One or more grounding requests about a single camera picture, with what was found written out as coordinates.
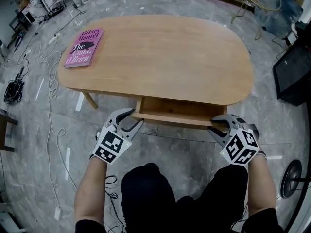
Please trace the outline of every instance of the table drawer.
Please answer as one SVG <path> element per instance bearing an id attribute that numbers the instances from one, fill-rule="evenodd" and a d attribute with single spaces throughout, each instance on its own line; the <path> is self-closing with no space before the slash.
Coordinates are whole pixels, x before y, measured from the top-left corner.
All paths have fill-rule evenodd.
<path id="1" fill-rule="evenodd" d="M 219 128 L 219 125 L 212 124 L 210 119 L 226 114 L 226 111 L 226 106 L 142 97 L 137 100 L 132 117 L 156 124 L 207 129 L 208 126 Z"/>

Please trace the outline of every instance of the book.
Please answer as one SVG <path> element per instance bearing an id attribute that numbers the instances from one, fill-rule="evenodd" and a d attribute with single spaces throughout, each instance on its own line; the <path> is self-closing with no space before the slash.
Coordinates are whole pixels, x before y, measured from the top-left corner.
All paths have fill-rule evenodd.
<path id="1" fill-rule="evenodd" d="M 104 34 L 101 28 L 86 30 L 77 36 L 64 63 L 65 68 L 89 66 Z"/>

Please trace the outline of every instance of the white tape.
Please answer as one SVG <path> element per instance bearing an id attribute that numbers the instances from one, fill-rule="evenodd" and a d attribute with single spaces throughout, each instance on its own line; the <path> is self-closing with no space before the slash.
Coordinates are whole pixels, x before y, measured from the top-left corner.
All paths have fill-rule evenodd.
<path id="1" fill-rule="evenodd" d="M 37 92 L 37 96 L 35 97 L 35 101 L 37 101 L 37 98 L 38 98 L 39 92 L 40 92 L 40 90 L 41 90 L 41 86 L 42 86 L 42 84 L 43 84 L 43 81 L 44 81 L 44 78 L 43 78 L 43 80 L 41 81 L 41 85 L 40 85 L 39 90 L 38 90 L 38 92 Z"/>
<path id="2" fill-rule="evenodd" d="M 281 160 L 282 158 L 283 158 L 283 155 L 267 156 L 267 160 Z"/>
<path id="3" fill-rule="evenodd" d="M 72 15 L 72 12 L 73 12 L 73 10 L 72 10 L 72 11 L 69 11 L 69 14 L 71 15 L 72 18 L 74 18 L 74 16 Z M 76 24 L 77 26 L 79 26 L 79 25 L 81 24 L 82 21 L 80 21 L 79 24 L 77 23 L 76 20 L 74 20 L 74 22 L 75 22 L 75 24 Z"/>
<path id="4" fill-rule="evenodd" d="M 69 172 L 69 159 L 70 159 L 70 148 L 67 148 L 65 165 L 67 170 L 65 169 L 65 179 L 68 180 L 68 172 Z"/>
<path id="5" fill-rule="evenodd" d="M 79 98 L 78 98 L 78 101 L 77 101 L 77 105 L 76 105 L 76 111 L 80 111 L 81 110 L 83 99 L 84 99 L 84 95 L 83 95 L 82 92 L 80 92 L 80 95 L 79 95 Z"/>
<path id="6" fill-rule="evenodd" d="M 62 209 L 59 208 L 59 207 L 56 207 L 55 209 L 55 214 L 54 214 L 54 218 L 59 221 L 59 218 L 60 218 L 60 213 L 62 212 Z"/>

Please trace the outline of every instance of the floor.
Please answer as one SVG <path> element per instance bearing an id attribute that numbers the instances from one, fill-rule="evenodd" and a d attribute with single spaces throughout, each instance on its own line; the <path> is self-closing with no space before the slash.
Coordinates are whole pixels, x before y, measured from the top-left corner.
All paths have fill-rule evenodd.
<path id="1" fill-rule="evenodd" d="M 234 24 L 230 24 L 238 7 L 215 0 L 93 0 L 81 7 L 81 10 L 84 9 L 87 10 L 85 14 L 76 17 L 76 22 L 71 22 L 61 31 L 62 37 L 57 40 L 54 51 L 64 51 L 77 31 L 90 21 L 104 17 L 170 14 L 213 20 L 230 28 L 243 40 L 250 52 L 255 82 L 251 94 L 242 102 L 229 106 L 228 112 L 258 126 L 261 133 L 259 142 L 270 157 L 268 165 L 278 197 L 282 175 L 293 159 L 299 159 L 303 172 L 306 172 L 309 151 L 306 106 L 294 107 L 276 99 L 272 66 L 282 48 L 271 41 L 273 35 L 267 32 L 262 33 L 260 40 L 253 40 L 258 28 L 253 14 L 246 12 L 244 17 L 239 17 Z M 28 47 L 32 49 L 29 60 L 38 56 L 39 44 L 36 42 L 41 42 L 42 47 L 46 46 L 53 34 L 71 19 L 71 10 L 73 7 L 70 5 L 38 30 L 39 35 L 35 36 Z M 0 67 L 0 82 L 4 84 L 1 98 L 7 82 L 20 69 L 17 61 L 35 30 L 33 28 L 26 34 L 7 67 Z M 56 55 L 50 59 L 51 63 L 55 62 Z M 8 145 L 16 148 L 15 153 L 1 152 L 6 193 L 17 219 L 29 232 L 74 232 L 73 200 L 76 191 L 62 165 L 57 137 L 51 133 L 48 142 L 51 174 L 62 208 L 60 220 L 54 219 L 56 200 L 49 180 L 46 155 L 49 131 L 49 71 L 46 64 L 39 64 L 37 61 L 30 63 L 24 81 L 22 101 L 10 106 L 2 101 L 0 105 L 19 121 L 16 127 L 8 127 L 7 130 Z M 99 105 L 95 111 L 85 99 L 79 105 L 79 92 L 59 85 L 56 95 L 57 98 L 51 101 L 52 126 L 56 132 L 61 128 L 66 129 L 65 135 L 58 137 L 58 143 L 63 159 L 67 162 L 67 169 L 78 186 L 95 143 L 96 131 L 112 111 L 133 107 L 135 100 L 92 94 Z M 120 185 L 126 172 L 147 162 L 154 162 L 169 180 L 176 200 L 184 195 L 196 198 L 215 172 L 227 165 L 219 154 L 220 150 L 220 145 L 215 143 L 207 131 L 144 124 L 132 147 L 108 167 L 108 174 L 117 175 Z M 122 218 L 120 187 L 117 186 L 113 191 L 120 195 L 115 203 L 119 217 Z M 283 228 L 292 216 L 300 192 L 296 191 L 289 199 L 277 199 L 278 220 Z M 104 221 L 108 227 L 116 226 L 118 223 L 109 212 L 108 199 L 106 204 Z M 234 229 L 241 230 L 242 224 L 243 222 L 238 223 Z M 120 227 L 113 231 L 120 232 Z"/>

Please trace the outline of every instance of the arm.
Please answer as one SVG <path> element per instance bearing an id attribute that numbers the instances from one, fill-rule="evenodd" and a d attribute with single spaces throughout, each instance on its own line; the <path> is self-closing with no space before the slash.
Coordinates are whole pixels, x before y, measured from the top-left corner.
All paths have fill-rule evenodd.
<path id="1" fill-rule="evenodd" d="M 107 163 L 93 157 L 74 200 L 76 222 L 88 219 L 104 224 L 105 178 Z"/>
<path id="2" fill-rule="evenodd" d="M 268 208 L 276 208 L 276 187 L 267 161 L 256 155 L 248 164 L 248 211 L 249 216 Z"/>

